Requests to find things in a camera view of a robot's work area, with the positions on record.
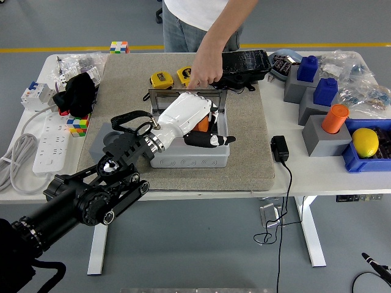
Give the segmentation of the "person's left hand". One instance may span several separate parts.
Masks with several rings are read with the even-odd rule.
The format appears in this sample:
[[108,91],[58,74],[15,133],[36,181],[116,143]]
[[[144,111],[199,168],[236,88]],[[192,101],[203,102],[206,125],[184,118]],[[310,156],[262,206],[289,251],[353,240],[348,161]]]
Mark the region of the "person's left hand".
[[188,90],[205,89],[222,77],[222,53],[197,52],[191,67]]

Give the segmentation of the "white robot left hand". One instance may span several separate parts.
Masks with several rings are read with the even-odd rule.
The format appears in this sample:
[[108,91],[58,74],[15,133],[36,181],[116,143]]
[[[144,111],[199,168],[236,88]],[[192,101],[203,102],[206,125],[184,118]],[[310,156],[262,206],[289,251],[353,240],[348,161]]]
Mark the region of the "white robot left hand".
[[205,131],[197,125],[208,119],[216,122],[218,107],[210,100],[195,93],[184,92],[172,102],[159,116],[159,129],[151,130],[150,140],[156,145],[158,152],[167,150],[176,138],[183,138],[185,144],[202,148],[216,148],[228,145],[236,140],[234,136],[220,136]]

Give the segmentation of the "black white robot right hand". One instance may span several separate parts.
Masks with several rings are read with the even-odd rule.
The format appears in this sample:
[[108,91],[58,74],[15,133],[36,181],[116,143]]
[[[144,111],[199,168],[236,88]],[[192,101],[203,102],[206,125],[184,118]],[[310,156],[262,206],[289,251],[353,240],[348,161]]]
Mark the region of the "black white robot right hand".
[[361,253],[363,259],[371,265],[376,273],[388,284],[391,284],[390,266],[380,265],[366,253]]

